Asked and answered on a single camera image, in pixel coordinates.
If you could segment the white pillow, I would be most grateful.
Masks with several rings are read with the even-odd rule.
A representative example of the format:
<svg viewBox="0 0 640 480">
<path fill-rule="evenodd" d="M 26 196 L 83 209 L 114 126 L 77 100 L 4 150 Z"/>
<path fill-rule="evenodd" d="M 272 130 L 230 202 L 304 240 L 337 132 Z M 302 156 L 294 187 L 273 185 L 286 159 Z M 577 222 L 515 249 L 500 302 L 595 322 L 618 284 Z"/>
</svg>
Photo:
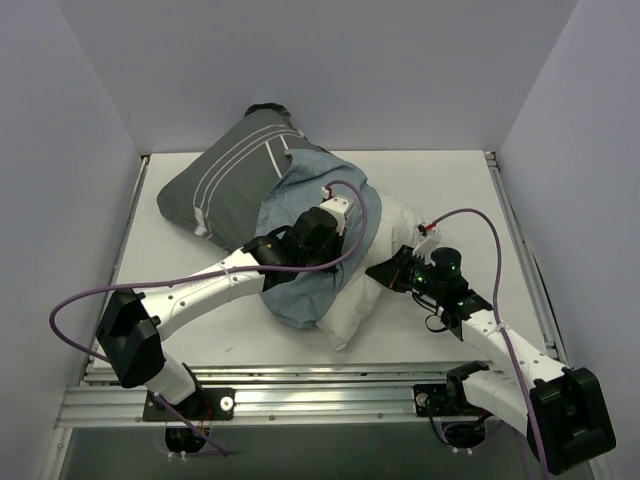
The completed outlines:
<svg viewBox="0 0 640 480">
<path fill-rule="evenodd" d="M 418 230 L 422 224 L 428 221 L 419 211 L 393 196 L 381 196 L 380 222 L 369 250 L 327 313 L 316 323 L 334 350 L 347 346 L 383 291 L 378 282 L 366 275 L 366 269 L 389 260 L 404 245 L 416 247 L 423 240 Z"/>
</svg>

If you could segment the pillowcase grey outside blue inside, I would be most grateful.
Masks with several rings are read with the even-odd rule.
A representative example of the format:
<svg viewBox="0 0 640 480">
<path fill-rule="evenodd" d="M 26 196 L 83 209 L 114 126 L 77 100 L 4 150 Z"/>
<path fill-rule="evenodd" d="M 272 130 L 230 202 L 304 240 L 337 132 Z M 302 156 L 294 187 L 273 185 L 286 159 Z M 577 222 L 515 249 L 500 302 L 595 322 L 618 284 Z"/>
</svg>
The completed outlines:
<svg viewBox="0 0 640 480">
<path fill-rule="evenodd" d="M 212 147 L 166 184 L 156 197 L 172 224 L 233 252 L 259 235 L 293 224 L 321 202 L 331 185 L 350 198 L 360 191 L 347 220 L 344 246 L 358 248 L 333 272 L 303 273 L 263 293 L 265 306 L 282 322 L 310 328 L 345 289 L 377 234 L 382 204 L 366 174 L 313 144 L 279 104 L 251 106 Z"/>
</svg>

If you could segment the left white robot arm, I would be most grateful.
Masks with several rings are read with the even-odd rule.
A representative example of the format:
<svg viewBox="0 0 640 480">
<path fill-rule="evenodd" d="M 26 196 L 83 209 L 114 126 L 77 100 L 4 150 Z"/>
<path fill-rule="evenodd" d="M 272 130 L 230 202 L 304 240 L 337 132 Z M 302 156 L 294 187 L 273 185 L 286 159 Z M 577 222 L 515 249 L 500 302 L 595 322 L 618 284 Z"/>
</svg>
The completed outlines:
<svg viewBox="0 0 640 480">
<path fill-rule="evenodd" d="M 352 203 L 335 197 L 302 213 L 291 226 L 258 236 L 226 259 L 178 285 L 116 289 L 97 339 L 124 388 L 159 394 L 179 419 L 194 417 L 202 395 L 194 376 L 163 342 L 205 313 L 238 298 L 289 283 L 301 273 L 332 269 L 341 254 Z"/>
</svg>

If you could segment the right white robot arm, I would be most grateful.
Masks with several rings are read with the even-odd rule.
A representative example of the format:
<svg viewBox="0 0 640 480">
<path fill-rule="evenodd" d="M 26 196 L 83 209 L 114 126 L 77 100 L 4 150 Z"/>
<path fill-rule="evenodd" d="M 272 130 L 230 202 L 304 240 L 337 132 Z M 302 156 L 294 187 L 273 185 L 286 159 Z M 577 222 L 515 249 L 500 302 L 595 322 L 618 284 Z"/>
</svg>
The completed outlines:
<svg viewBox="0 0 640 480">
<path fill-rule="evenodd" d="M 462 256 L 438 248 L 429 261 L 403 246 L 367 275 L 397 293 L 432 300 L 443 326 L 485 356 L 450 370 L 444 400 L 455 412 L 484 410 L 526 437 L 551 474 L 561 474 L 616 446 L 599 380 L 534 347 L 469 287 Z"/>
</svg>

